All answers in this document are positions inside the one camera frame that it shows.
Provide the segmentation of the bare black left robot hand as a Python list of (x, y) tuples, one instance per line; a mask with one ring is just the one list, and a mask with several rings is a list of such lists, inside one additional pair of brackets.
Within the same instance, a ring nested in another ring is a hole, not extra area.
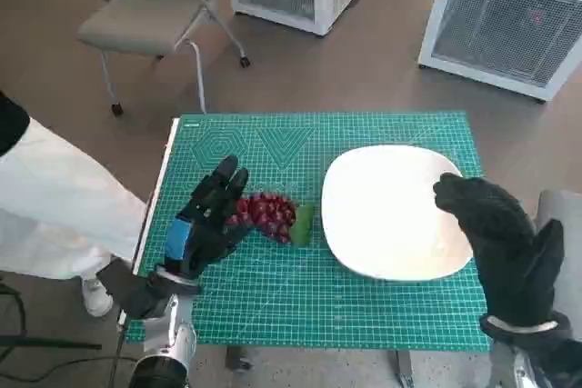
[(234, 155), (204, 176), (168, 228), (164, 268), (169, 273), (194, 280), (236, 249), (250, 231), (237, 212), (247, 181), (248, 171)]

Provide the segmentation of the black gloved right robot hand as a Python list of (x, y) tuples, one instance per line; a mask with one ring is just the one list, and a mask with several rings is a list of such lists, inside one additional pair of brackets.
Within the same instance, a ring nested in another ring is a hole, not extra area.
[(516, 327), (548, 322), (565, 256), (562, 223), (536, 229), (513, 195), (483, 178), (444, 173), (433, 191), (471, 245), (487, 314)]

